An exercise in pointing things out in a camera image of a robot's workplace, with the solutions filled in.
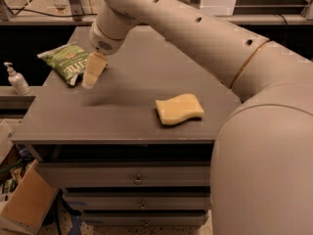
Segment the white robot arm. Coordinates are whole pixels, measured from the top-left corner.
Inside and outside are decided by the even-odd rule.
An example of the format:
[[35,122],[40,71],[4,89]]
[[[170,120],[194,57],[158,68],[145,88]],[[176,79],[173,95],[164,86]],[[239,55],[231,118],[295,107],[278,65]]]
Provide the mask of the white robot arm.
[[214,235],[313,235],[313,63],[177,0],[103,0],[90,41],[117,52],[144,22],[241,100],[211,158]]

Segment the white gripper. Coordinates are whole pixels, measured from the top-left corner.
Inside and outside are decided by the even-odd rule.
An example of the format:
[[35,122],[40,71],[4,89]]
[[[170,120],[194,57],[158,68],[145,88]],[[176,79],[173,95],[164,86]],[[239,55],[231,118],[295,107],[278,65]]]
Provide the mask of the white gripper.
[[108,64],[105,55],[115,54],[125,39],[125,29],[114,23],[92,23],[89,40],[98,52],[90,53],[83,74],[82,86],[86,89],[94,87]]

